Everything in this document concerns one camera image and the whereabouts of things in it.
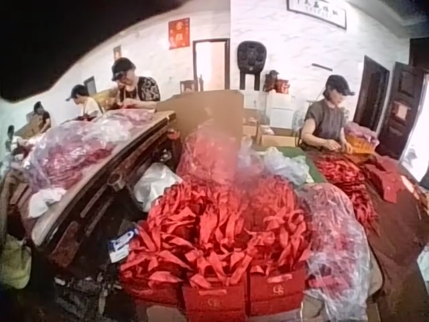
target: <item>gray t-shirt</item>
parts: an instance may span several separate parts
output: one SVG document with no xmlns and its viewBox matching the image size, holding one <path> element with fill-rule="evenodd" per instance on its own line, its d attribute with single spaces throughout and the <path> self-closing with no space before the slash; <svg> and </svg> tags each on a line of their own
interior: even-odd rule
<svg viewBox="0 0 429 322">
<path fill-rule="evenodd" d="M 323 99 L 313 103 L 307 110 L 305 120 L 313 119 L 316 129 L 313 135 L 326 140 L 340 141 L 341 129 L 345 125 L 343 109 L 330 108 Z"/>
</svg>

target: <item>red gift box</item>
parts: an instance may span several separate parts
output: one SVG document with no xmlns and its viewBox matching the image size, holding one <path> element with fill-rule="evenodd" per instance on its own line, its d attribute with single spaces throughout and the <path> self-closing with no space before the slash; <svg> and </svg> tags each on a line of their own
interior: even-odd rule
<svg viewBox="0 0 429 322">
<path fill-rule="evenodd" d="M 147 304 L 183 307 L 182 289 L 179 284 L 163 283 L 150 288 L 147 280 L 133 280 L 133 284 L 123 283 L 123 290 L 137 301 Z"/>
<path fill-rule="evenodd" d="M 383 200 L 390 203 L 397 202 L 397 193 L 402 189 L 403 184 L 396 174 L 382 171 L 372 164 L 365 165 L 365 174 Z"/>
<path fill-rule="evenodd" d="M 250 275 L 250 315 L 272 315 L 299 309 L 304 300 L 305 267 L 291 273 Z"/>
<path fill-rule="evenodd" d="M 245 321 L 247 279 L 224 286 L 217 278 L 207 278 L 212 289 L 183 286 L 182 292 L 189 321 Z"/>
</svg>

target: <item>green table surface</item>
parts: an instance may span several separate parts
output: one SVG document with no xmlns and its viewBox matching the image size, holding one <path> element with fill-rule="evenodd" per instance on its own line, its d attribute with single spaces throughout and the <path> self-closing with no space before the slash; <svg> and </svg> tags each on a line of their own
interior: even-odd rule
<svg viewBox="0 0 429 322">
<path fill-rule="evenodd" d="M 325 177 L 317 170 L 313 161 L 306 155 L 306 153 L 301 148 L 291 147 L 291 146 L 276 146 L 276 148 L 283 153 L 284 156 L 289 158 L 295 158 L 296 156 L 305 156 L 308 166 L 310 167 L 310 176 L 313 178 L 315 183 L 325 183 L 328 182 Z M 257 151 L 264 151 L 264 148 L 256 147 Z"/>
</svg>

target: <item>wicker basket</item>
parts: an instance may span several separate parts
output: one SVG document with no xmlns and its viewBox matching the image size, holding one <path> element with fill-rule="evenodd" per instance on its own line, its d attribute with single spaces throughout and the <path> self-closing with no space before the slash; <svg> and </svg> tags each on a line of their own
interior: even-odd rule
<svg viewBox="0 0 429 322">
<path fill-rule="evenodd" d="M 375 151 L 375 144 L 368 142 L 365 139 L 356 138 L 355 136 L 345 135 L 346 140 L 353 147 L 355 154 L 372 154 Z"/>
</svg>

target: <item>red poster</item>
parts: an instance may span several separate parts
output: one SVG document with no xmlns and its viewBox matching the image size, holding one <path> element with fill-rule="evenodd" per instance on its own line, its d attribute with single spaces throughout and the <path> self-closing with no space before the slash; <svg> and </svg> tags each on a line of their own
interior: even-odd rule
<svg viewBox="0 0 429 322">
<path fill-rule="evenodd" d="M 168 23 L 168 41 L 170 49 L 190 46 L 189 18 L 170 21 Z"/>
</svg>

